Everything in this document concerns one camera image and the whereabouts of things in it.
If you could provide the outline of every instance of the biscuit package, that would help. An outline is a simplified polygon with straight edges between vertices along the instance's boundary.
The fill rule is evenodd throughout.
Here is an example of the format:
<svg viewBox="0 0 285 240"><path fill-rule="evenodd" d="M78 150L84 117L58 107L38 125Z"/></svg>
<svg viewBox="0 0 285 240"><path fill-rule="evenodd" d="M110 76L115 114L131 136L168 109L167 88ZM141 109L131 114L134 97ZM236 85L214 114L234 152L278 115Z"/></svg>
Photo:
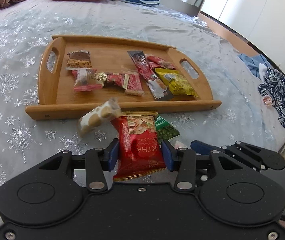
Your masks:
<svg viewBox="0 0 285 240"><path fill-rule="evenodd" d="M155 100L166 101L173 98L173 94L169 91L168 87L153 73L142 50L128 51L128 54L134 62L139 74L147 82Z"/></svg>
<svg viewBox="0 0 285 240"><path fill-rule="evenodd" d="M95 127L120 117L121 115L122 112L118 105L117 98L110 98L107 102L97 106L78 120L79 134L82 136L92 131Z"/></svg>

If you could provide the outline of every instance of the grey bedspread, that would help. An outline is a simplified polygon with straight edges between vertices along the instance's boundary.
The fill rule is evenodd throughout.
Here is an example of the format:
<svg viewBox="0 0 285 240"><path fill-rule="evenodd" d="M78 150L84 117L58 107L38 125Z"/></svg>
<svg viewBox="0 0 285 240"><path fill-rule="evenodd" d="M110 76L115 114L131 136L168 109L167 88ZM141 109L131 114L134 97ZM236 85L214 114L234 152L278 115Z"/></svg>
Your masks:
<svg viewBox="0 0 285 240"><path fill-rule="evenodd" d="M231 44L189 17L164 7L113 1L28 0L0 11L0 186L62 149L83 154L107 146L117 136L107 124L80 141L76 120L36 122L25 113L25 106L38 104L38 67L53 34L151 41L173 45L188 55L207 77L214 99L223 103L213 111L162 115L177 127L186 145L194 139L216 146L242 140L278 150L285 141L277 113L261 104L259 81ZM106 174L109 186L114 173ZM173 177L162 171L139 180ZM77 172L75 180L81 184L81 179Z"/></svg>

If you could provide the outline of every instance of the candy wrapper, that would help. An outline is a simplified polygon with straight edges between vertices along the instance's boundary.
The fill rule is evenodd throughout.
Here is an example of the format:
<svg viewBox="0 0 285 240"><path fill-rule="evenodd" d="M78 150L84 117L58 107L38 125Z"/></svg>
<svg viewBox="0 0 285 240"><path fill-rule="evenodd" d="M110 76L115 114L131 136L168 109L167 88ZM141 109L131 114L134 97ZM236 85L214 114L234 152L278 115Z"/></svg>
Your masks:
<svg viewBox="0 0 285 240"><path fill-rule="evenodd" d="M103 84L95 79L96 69L81 68L73 70L72 74L76 78L74 91L92 91L102 89Z"/></svg>
<svg viewBox="0 0 285 240"><path fill-rule="evenodd" d="M173 95L190 95L199 97L188 80L177 70L155 68L155 73L160 77Z"/></svg>
<svg viewBox="0 0 285 240"><path fill-rule="evenodd" d="M117 103L117 98L110 98L107 102L97 106L78 120L79 134L82 136L92 131L95 127L120 117L121 115L122 112Z"/></svg>
<svg viewBox="0 0 285 240"><path fill-rule="evenodd" d="M66 69L73 70L79 68L91 68L90 52L86 50L78 50L70 52Z"/></svg>
<svg viewBox="0 0 285 240"><path fill-rule="evenodd" d="M116 85L125 89L125 94L143 96L145 95L139 75L137 73L105 73L99 72L95 74L95 78L103 83L104 86Z"/></svg>
<svg viewBox="0 0 285 240"><path fill-rule="evenodd" d="M180 134L178 130L176 130L169 122L167 122L160 115L157 116L155 125L159 143L161 143L162 139L169 140Z"/></svg>
<svg viewBox="0 0 285 240"><path fill-rule="evenodd" d="M153 73L143 51L128 51L139 74L147 81L147 85L157 101L166 101L173 98L168 87Z"/></svg>
<svg viewBox="0 0 285 240"><path fill-rule="evenodd" d="M166 68L166 69L172 69L172 70L176 69L173 64L171 64L168 61L163 60L160 57L156 57L156 56L153 56L151 54L146 54L145 56L146 56L147 60L149 61L150 67L153 68L153 69L157 68L157 67Z"/></svg>
<svg viewBox="0 0 285 240"><path fill-rule="evenodd" d="M127 112L111 123L119 133L118 172L114 181L133 179L166 167L157 140L157 112Z"/></svg>

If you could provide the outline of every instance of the chip bag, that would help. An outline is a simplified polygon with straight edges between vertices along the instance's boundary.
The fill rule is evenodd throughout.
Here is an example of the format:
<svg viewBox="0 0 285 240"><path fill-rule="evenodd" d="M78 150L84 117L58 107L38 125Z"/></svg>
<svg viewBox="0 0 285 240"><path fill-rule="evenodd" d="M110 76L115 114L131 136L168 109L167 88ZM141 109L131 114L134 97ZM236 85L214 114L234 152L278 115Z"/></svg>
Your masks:
<svg viewBox="0 0 285 240"><path fill-rule="evenodd" d="M173 95L189 95L199 97L188 80L177 70L155 68L155 73L168 86Z"/></svg>
<svg viewBox="0 0 285 240"><path fill-rule="evenodd" d="M118 172L114 181L133 179L166 168L158 144L157 112L125 112L111 121L119 133Z"/></svg>
<svg viewBox="0 0 285 240"><path fill-rule="evenodd" d="M160 115L158 115L156 118L156 131L159 143L161 143L162 139L169 140L180 134L179 131L175 129L175 127L173 127Z"/></svg>

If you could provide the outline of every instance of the gold candy wrapper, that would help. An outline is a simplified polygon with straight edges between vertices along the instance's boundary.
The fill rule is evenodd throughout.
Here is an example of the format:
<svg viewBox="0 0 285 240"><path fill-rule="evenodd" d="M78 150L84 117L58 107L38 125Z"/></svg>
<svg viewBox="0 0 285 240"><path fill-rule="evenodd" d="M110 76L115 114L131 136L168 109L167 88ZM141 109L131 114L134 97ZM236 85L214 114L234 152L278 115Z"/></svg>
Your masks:
<svg viewBox="0 0 285 240"><path fill-rule="evenodd" d="M154 71L173 95L199 97L188 80L179 71L164 68L155 68Z"/></svg>

